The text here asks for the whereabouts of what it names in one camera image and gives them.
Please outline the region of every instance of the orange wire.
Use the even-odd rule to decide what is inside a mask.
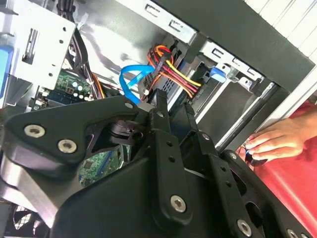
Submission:
[[[159,48],[166,48],[166,49],[168,49],[166,46],[164,46],[164,45],[159,45],[159,46],[156,46],[154,49],[155,49],[155,51],[156,51],[156,53],[160,56],[160,57],[162,57],[163,56],[163,52],[162,51],[159,51],[158,49]],[[173,56],[171,56],[171,60],[172,60],[172,64],[174,64],[174,57]]]
[[[193,98],[193,95],[192,95],[182,84],[180,84],[177,80],[175,80],[174,78],[172,78],[171,76],[169,76],[169,75],[167,75],[167,74],[165,74],[165,73],[163,73],[163,72],[161,72],[160,74],[163,75],[163,76],[165,76],[165,77],[167,77],[167,78],[169,78],[169,79],[172,80],[174,83],[178,84],[178,86],[180,86],[181,88],[183,88],[183,89],[186,91],[186,93],[188,93],[188,95],[189,95],[190,98]]]
[[[158,75],[155,77],[153,83],[152,83],[151,86],[150,86],[149,91],[152,90],[152,88],[154,87],[154,85],[156,84],[156,82],[159,80],[159,78],[160,78],[161,76],[162,76],[162,75],[158,74]]]
[[[153,64],[153,61],[150,59],[149,55],[147,55],[147,58],[148,58],[148,61],[150,62],[150,64],[155,68],[155,65]],[[193,98],[193,95],[181,83],[179,83],[176,79],[172,78],[171,76],[169,76],[169,75],[167,75],[167,74],[165,74],[163,72],[160,72],[160,74],[165,76],[165,77],[167,77],[167,78],[169,78],[174,83],[178,84],[181,88],[183,88],[186,91],[186,93],[188,93],[190,98]]]
[[[105,96],[105,94],[104,94],[104,91],[103,91],[103,88],[102,88],[101,85],[100,85],[99,80],[97,79],[97,77],[95,76],[94,73],[92,73],[92,75],[93,75],[93,78],[94,78],[94,80],[95,80],[95,82],[96,82],[98,88],[99,88],[99,91],[100,91],[100,93],[101,93],[102,98],[106,98],[106,96]]]

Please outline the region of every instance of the fingernail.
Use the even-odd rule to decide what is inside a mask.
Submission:
[[[246,144],[246,149],[251,149],[252,148],[252,144]]]

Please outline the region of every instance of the fan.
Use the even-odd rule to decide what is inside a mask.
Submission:
[[[37,213],[21,206],[15,207],[13,224],[21,237],[44,238],[49,232],[48,226]]]

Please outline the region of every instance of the wire bundle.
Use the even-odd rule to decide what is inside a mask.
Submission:
[[[73,3],[74,0],[58,0],[57,4],[58,14],[71,22],[75,22],[73,18]],[[74,59],[69,52],[70,49],[73,49],[76,54]],[[77,28],[75,28],[72,36],[69,50],[66,53],[66,58],[74,72],[88,81],[95,99],[105,98],[105,94],[97,77],[90,70],[87,49]]]
[[[197,93],[198,88],[201,86],[201,84],[189,79],[173,66],[174,64],[173,55],[171,54],[171,51],[166,46],[159,45],[150,49],[147,57],[148,57],[149,63],[155,69],[159,67],[162,57],[166,58],[161,69],[159,69],[157,76],[155,77],[154,81],[150,85],[149,91],[152,90],[154,85],[162,76],[165,76],[171,81],[173,81],[174,83],[176,83],[177,85],[179,85],[181,88],[183,88],[190,98],[193,98],[193,95]]]

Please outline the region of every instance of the black mounting arm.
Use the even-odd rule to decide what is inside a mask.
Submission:
[[[147,112],[119,96],[5,124],[7,159],[52,181],[67,182],[91,155],[131,145],[128,165],[63,203],[52,238],[311,238],[234,152],[218,156],[189,105],[169,118],[163,92],[152,103]]]

